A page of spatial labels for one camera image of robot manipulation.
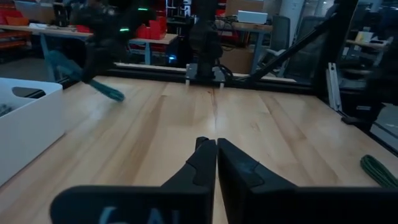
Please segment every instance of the cable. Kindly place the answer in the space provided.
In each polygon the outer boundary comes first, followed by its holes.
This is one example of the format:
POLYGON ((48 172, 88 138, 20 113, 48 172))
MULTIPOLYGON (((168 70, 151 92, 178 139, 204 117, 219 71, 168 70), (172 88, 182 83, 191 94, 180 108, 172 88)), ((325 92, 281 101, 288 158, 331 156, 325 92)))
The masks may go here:
MULTIPOLYGON (((79 65, 74 61, 69 60, 61 52, 53 50, 49 53, 46 59, 49 60, 49 63, 53 65, 53 67, 58 68, 58 71, 69 76, 71 79, 81 81, 81 73, 83 70, 79 65)), ((122 102, 124 100, 124 95, 119 90, 115 90, 114 88, 97 82, 96 80, 91 80, 88 84, 112 100, 116 100, 118 102, 122 102)))
POLYGON ((398 179, 373 156, 362 157, 361 167, 381 187, 398 188, 398 179))
MULTIPOLYGON (((235 30, 235 28, 234 28, 234 26, 233 26, 233 22, 236 21, 236 16, 226 16, 226 17, 217 16, 216 19, 219 20, 219 21, 223 21, 223 22, 224 22, 224 26, 223 26, 223 28, 221 29, 221 34, 220 34, 220 36, 223 35, 223 32, 224 32, 225 27, 226 27, 227 24, 231 27, 232 33, 233 33, 233 34, 236 34, 236 30, 235 30)), ((223 50, 224 50, 224 51, 227 51, 227 52, 232 51, 232 50, 234 50, 235 48, 236 48, 236 46, 232 46, 232 47, 226 49, 226 48, 225 48, 225 45, 223 46, 223 50)))
POLYGON ((225 65, 222 65, 220 63, 220 59, 216 59, 216 66, 220 68, 221 72, 224 74, 225 80, 226 81, 232 81, 235 79, 234 73, 227 68, 225 65))

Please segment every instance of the white plastic bin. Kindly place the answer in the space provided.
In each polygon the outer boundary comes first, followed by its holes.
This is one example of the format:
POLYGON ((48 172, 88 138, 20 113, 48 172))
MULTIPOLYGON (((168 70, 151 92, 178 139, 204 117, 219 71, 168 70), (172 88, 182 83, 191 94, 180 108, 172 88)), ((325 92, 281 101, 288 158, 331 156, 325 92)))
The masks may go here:
POLYGON ((0 78, 0 104, 13 111, 0 117, 0 185, 7 182, 65 132, 62 86, 0 78), (43 90, 39 99, 13 94, 15 87, 43 90))

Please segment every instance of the white equipment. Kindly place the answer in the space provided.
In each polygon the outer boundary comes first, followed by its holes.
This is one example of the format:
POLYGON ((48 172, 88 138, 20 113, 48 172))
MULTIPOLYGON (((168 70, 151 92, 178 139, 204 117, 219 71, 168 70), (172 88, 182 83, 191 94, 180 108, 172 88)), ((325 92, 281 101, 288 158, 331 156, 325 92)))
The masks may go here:
POLYGON ((182 10, 184 11, 185 17, 191 16, 191 4, 192 0, 184 0, 182 10))
POLYGON ((265 24, 267 22, 268 13, 265 12, 249 12, 238 11, 238 21, 253 24, 265 24))

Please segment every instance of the desk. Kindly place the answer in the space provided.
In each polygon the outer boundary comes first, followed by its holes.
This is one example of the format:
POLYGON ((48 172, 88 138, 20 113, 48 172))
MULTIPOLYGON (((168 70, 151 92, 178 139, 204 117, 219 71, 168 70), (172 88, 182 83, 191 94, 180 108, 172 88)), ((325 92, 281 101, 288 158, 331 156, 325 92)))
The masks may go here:
MULTIPOLYGON (((215 24, 219 29, 222 28, 228 30, 231 29, 229 25, 226 25, 225 22, 222 20, 216 20, 215 24)), ((233 22, 232 26, 235 30, 258 33, 256 45, 254 46, 253 63, 251 66, 251 73, 254 73, 257 70, 257 63, 260 59, 261 50, 262 50, 261 46, 262 46, 262 41, 264 40, 264 34, 272 32, 272 26, 261 25, 261 24, 250 24, 244 22, 233 22)))
MULTIPOLYGON (((0 223, 48 224, 49 205, 81 184, 161 185, 195 138, 227 138, 299 186, 376 186, 365 154, 398 175, 398 158, 314 96, 96 77, 116 103, 83 83, 64 91, 67 133, 0 188, 0 223)), ((213 223, 227 224, 216 182, 213 223)))
MULTIPOLYGON (((72 30, 65 30, 62 28, 59 29, 44 29, 40 27, 29 27, 29 26, 9 26, 9 25, 0 25, 0 29, 7 29, 7 30, 21 30, 32 32, 33 34, 39 34, 41 38, 42 48, 44 57, 47 56, 49 50, 47 47, 47 42, 45 41, 46 36, 52 37, 64 37, 64 38, 75 38, 80 40, 86 40, 89 37, 90 33, 82 33, 72 30)), ((166 36, 161 40, 152 40, 152 39, 132 39, 130 40, 130 44, 139 44, 145 45, 145 64, 150 65, 152 52, 150 50, 151 44, 165 44, 169 45, 173 40, 177 38, 176 34, 166 34, 166 36)), ((49 71, 49 81, 55 81, 55 75, 53 68, 50 65, 47 65, 49 71)))
POLYGON ((378 51, 377 56, 373 56, 367 53, 362 53, 360 50, 355 50, 354 47, 350 47, 348 52, 347 52, 347 56, 348 57, 364 57, 370 60, 374 60, 373 62, 373 67, 377 67, 379 66, 384 52, 389 48, 390 43, 392 42, 391 40, 387 40, 384 42, 384 44, 377 44, 377 43, 368 43, 368 42, 363 42, 363 41, 357 41, 357 40, 346 40, 347 44, 352 44, 355 46, 359 46, 359 47, 368 47, 368 48, 372 48, 374 50, 378 51))
POLYGON ((376 43, 367 43, 367 42, 361 42, 361 41, 355 41, 355 40, 346 40, 347 44, 354 44, 360 47, 370 47, 375 50, 384 50, 388 45, 386 44, 376 44, 376 43))

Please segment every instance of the office chair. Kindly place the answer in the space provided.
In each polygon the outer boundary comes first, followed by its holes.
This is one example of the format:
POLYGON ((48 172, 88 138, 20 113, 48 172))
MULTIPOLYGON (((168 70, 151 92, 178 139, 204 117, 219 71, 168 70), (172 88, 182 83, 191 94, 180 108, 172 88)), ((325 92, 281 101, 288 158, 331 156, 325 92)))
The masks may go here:
MULTIPOLYGON (((301 21, 298 28, 296 41, 301 40, 309 34, 314 28, 321 24, 326 19, 324 17, 307 16, 301 21)), ((297 52, 289 59, 285 69, 285 77, 293 76, 292 78, 308 79, 313 77, 315 67, 320 58, 322 44, 325 41, 325 34, 318 37, 317 40, 308 44, 304 49, 297 52)))
MULTIPOLYGON (((285 16, 272 17, 272 34, 269 49, 259 62, 260 67, 264 67, 273 57, 278 57, 289 48, 290 40, 290 19, 285 16)), ((286 62, 284 62, 278 72, 271 72, 277 77, 283 77, 286 62)))

